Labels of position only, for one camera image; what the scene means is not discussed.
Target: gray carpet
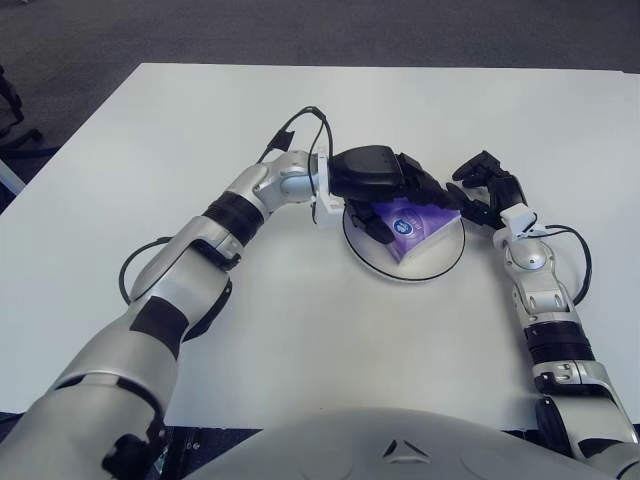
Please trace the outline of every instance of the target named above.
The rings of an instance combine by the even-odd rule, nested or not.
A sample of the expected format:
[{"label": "gray carpet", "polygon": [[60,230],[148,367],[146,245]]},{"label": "gray carpet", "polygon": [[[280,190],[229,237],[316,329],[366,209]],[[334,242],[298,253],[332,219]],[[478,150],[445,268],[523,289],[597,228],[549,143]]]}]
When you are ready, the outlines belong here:
[{"label": "gray carpet", "polygon": [[0,64],[62,143],[140,62],[640,72],[639,0],[0,0]]}]

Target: wire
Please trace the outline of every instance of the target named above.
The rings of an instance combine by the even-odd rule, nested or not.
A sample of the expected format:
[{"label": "wire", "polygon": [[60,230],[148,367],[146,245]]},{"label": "wire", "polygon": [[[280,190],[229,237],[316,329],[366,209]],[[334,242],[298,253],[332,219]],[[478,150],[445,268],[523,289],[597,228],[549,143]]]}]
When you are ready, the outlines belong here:
[{"label": "wire", "polygon": [[260,155],[260,158],[258,159],[258,161],[256,163],[262,163],[262,161],[269,154],[269,152],[271,150],[273,150],[274,148],[276,148],[274,146],[274,140],[276,138],[278,138],[278,136],[280,134],[286,132],[287,128],[289,128],[289,125],[291,125],[297,118],[299,118],[299,117],[301,117],[303,115],[307,115],[307,114],[314,115],[316,118],[318,118],[318,120],[320,120],[322,122],[322,124],[327,129],[327,137],[328,137],[328,140],[329,140],[329,158],[331,158],[333,156],[333,135],[331,134],[331,127],[329,126],[329,122],[327,121],[326,115],[324,113],[322,113],[322,110],[320,110],[318,107],[314,107],[314,106],[310,105],[310,106],[307,106],[307,107],[304,107],[303,109],[301,109],[298,113],[296,113],[289,120],[287,120],[284,123],[284,125],[282,125],[282,127],[280,127],[280,129],[276,132],[274,137],[271,139],[271,141],[269,142],[269,144],[265,148],[264,152],[262,152],[262,155]]},{"label": "wire", "polygon": [[593,273],[593,262],[592,262],[592,259],[591,259],[591,250],[589,250],[589,245],[587,244],[587,241],[582,237],[582,235],[580,235],[580,233],[577,230],[575,230],[574,228],[567,227],[566,225],[559,225],[559,224],[546,225],[545,228],[554,228],[554,229],[558,228],[560,230],[558,232],[546,233],[544,235],[534,235],[534,236],[532,236],[530,238],[553,237],[554,235],[560,235],[561,233],[571,233],[571,234],[575,235],[575,237],[580,242],[580,245],[582,246],[582,251],[584,252],[584,261],[585,261],[585,264],[586,264],[586,268],[585,268],[585,272],[584,272],[584,278],[582,280],[582,286],[580,287],[580,290],[578,290],[578,293],[576,294],[576,296],[573,299],[573,304],[574,305],[578,305],[587,296],[587,293],[589,292],[589,287],[591,286],[591,275]]},{"label": "wire", "polygon": [[124,261],[124,263],[122,264],[122,267],[120,267],[120,273],[118,274],[118,288],[120,289],[120,295],[122,295],[122,298],[124,299],[127,305],[131,303],[131,298],[129,298],[127,287],[124,284],[124,276],[127,273],[127,268],[129,267],[129,264],[133,261],[134,258],[136,258],[145,250],[148,250],[153,247],[157,247],[158,245],[164,245],[165,243],[169,243],[169,240],[171,240],[171,238],[173,237],[160,237],[151,243],[147,243],[146,245],[143,245],[142,247],[135,250],[131,255],[129,255],[127,259]]},{"label": "wire", "polygon": [[[316,146],[316,142],[318,141],[318,138],[320,138],[320,135],[322,134],[322,130],[324,130],[324,122],[320,124],[318,133],[316,133],[316,137],[313,139],[313,142],[311,143],[311,147],[309,147],[309,155],[307,155],[307,175],[309,176],[309,185],[311,186],[311,196],[314,198],[316,196],[316,187],[313,185],[313,177],[311,176],[311,157],[312,157],[313,149]],[[316,202],[315,201],[311,204],[311,220],[313,220],[313,223],[315,224],[318,223],[316,222]]]},{"label": "wire", "polygon": [[4,417],[0,417],[0,425],[18,421],[20,418],[22,418],[23,415],[24,413],[10,413]]}]

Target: purple bag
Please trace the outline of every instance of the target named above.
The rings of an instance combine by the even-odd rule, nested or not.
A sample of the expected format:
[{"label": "purple bag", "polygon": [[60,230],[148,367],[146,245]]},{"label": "purple bag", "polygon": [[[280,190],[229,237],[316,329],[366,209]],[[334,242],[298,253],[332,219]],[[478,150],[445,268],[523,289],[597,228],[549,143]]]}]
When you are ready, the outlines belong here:
[{"label": "purple bag", "polygon": [[457,210],[446,210],[435,205],[415,205],[405,198],[397,198],[390,203],[374,203],[372,206],[393,232],[395,241],[388,244],[387,248],[398,263],[415,247],[433,239],[436,233],[460,218]]}]

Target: silver arm segment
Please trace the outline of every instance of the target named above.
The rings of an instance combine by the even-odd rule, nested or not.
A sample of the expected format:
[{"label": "silver arm segment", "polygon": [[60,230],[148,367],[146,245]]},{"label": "silver arm segment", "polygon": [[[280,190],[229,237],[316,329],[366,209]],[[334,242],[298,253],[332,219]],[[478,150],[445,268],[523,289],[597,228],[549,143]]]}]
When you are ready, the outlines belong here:
[{"label": "silver arm segment", "polygon": [[96,334],[0,445],[0,478],[144,475],[163,448],[180,344],[224,307],[227,270],[270,214],[311,197],[307,155],[249,167],[147,264],[124,315]]},{"label": "silver arm segment", "polygon": [[536,408],[550,447],[616,478],[638,474],[638,435],[605,367],[595,361],[573,301],[555,275],[544,227],[524,204],[501,212],[494,236],[513,281],[513,304],[534,361]]}]

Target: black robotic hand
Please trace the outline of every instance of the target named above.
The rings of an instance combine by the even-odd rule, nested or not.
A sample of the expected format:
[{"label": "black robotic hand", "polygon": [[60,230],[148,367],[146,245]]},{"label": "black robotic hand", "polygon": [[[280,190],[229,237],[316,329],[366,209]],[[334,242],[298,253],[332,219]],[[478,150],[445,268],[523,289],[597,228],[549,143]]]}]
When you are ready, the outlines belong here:
[{"label": "black robotic hand", "polygon": [[518,203],[527,204],[520,182],[500,167],[500,161],[487,151],[482,151],[458,168],[452,176],[462,181],[465,188],[486,187],[489,205],[467,196],[457,185],[447,183],[447,190],[461,205],[460,214],[478,225],[500,229],[504,227],[500,212]]},{"label": "black robotic hand", "polygon": [[344,198],[346,213],[356,227],[384,244],[393,242],[394,235],[375,212],[373,203],[406,198],[418,205],[432,204],[450,210],[462,207],[460,198],[443,189],[418,162],[382,145],[353,148],[332,157],[329,191]]}]

